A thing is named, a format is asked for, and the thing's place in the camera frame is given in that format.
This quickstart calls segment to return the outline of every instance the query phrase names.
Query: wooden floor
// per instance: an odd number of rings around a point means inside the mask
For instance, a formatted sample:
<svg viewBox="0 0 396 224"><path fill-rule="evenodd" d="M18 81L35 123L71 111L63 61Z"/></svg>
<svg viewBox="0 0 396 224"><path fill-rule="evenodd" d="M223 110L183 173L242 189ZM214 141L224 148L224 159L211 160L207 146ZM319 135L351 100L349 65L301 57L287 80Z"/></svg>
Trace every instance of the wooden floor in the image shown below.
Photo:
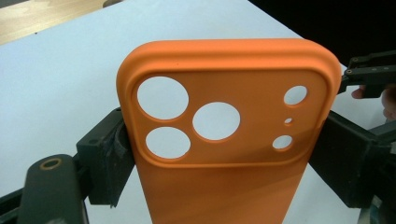
<svg viewBox="0 0 396 224"><path fill-rule="evenodd" d="M0 8L0 45L103 8L106 0L29 0Z"/></svg>

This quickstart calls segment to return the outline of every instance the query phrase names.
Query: black bracket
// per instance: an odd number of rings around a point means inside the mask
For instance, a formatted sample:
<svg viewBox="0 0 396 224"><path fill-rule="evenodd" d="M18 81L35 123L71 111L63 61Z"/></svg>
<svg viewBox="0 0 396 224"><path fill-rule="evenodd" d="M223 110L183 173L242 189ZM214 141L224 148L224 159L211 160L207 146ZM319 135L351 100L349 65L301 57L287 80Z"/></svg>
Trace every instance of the black bracket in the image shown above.
<svg viewBox="0 0 396 224"><path fill-rule="evenodd" d="M352 58L339 93L364 85L363 98L375 98L394 83L396 50ZM367 208L377 196L395 216L394 141L396 121L365 130L331 111L309 163L348 207Z"/></svg>
<svg viewBox="0 0 396 224"><path fill-rule="evenodd" d="M25 186L0 198L0 223L88 223L84 199L116 206L134 169L120 109L77 143L78 154L33 164Z"/></svg>
<svg viewBox="0 0 396 224"><path fill-rule="evenodd" d="M377 98L392 83L396 83L396 50L352 58L338 93L347 86L364 85L363 98Z"/></svg>

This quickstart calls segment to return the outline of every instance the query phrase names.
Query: white table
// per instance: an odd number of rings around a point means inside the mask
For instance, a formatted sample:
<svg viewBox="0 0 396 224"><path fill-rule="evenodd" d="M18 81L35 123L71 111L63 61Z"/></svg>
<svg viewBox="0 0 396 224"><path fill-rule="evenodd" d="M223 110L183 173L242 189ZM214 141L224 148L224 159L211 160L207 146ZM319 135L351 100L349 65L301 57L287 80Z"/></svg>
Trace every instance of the white table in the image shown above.
<svg viewBox="0 0 396 224"><path fill-rule="evenodd" d="M76 142L119 106L117 70L137 46L274 37L298 36L248 1L130 0L0 46L0 196L22 188L34 162L76 154ZM349 93L333 110L363 128L385 120L379 100ZM150 223L135 170L117 208L87 205L91 223ZM345 207L308 166L284 223L356 223L359 211Z"/></svg>

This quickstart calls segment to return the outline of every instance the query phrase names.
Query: circular hole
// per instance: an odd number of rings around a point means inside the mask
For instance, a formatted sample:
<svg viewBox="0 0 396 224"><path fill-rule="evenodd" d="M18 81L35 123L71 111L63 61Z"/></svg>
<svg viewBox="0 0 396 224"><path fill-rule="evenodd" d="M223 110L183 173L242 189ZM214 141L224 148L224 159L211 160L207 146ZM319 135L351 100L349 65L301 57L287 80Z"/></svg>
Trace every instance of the circular hole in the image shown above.
<svg viewBox="0 0 396 224"><path fill-rule="evenodd" d="M292 118L285 119L285 124L290 124L293 121Z"/></svg>
<svg viewBox="0 0 396 224"><path fill-rule="evenodd" d="M240 123L239 112L232 105L215 102L202 106L192 125L198 134L209 140L220 140L233 134Z"/></svg>
<svg viewBox="0 0 396 224"><path fill-rule="evenodd" d="M52 170L58 166L60 166L62 163L62 160L59 158L53 158L46 160L40 164L40 169L41 170Z"/></svg>
<svg viewBox="0 0 396 224"><path fill-rule="evenodd" d="M146 137L148 150L165 159L175 159L190 149L190 139L181 130L161 127L151 131Z"/></svg>
<svg viewBox="0 0 396 224"><path fill-rule="evenodd" d="M97 139L91 139L88 143L89 143L89 144L95 144L95 143L97 143L97 142L98 142Z"/></svg>
<svg viewBox="0 0 396 224"><path fill-rule="evenodd" d="M306 97L306 94L305 86L295 86L286 92L284 101L287 105L297 105Z"/></svg>
<svg viewBox="0 0 396 224"><path fill-rule="evenodd" d="M279 136L277 139L274 140L273 148L285 149L286 147L290 146L292 140L293 139L289 135Z"/></svg>
<svg viewBox="0 0 396 224"><path fill-rule="evenodd" d="M187 108L186 89L170 77L151 77L137 90L137 101L142 109L156 119L174 119Z"/></svg>

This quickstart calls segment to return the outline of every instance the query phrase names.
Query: large circular hole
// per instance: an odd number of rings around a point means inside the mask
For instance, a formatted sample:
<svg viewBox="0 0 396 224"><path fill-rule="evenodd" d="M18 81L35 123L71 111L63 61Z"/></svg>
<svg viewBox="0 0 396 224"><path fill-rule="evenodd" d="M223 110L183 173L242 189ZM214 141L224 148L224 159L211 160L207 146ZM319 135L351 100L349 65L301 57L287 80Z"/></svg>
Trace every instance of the large circular hole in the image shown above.
<svg viewBox="0 0 396 224"><path fill-rule="evenodd" d="M186 89L170 77L151 77L137 90L137 101L142 109L156 119L174 119L187 108Z"/></svg>
<svg viewBox="0 0 396 224"><path fill-rule="evenodd" d="M196 132L209 140L220 140L233 134L240 123L239 112L232 105L215 102L202 106L194 115Z"/></svg>
<svg viewBox="0 0 396 224"><path fill-rule="evenodd" d="M181 130L161 127L151 131L146 137L148 150L165 159L176 159L189 151L191 142Z"/></svg>

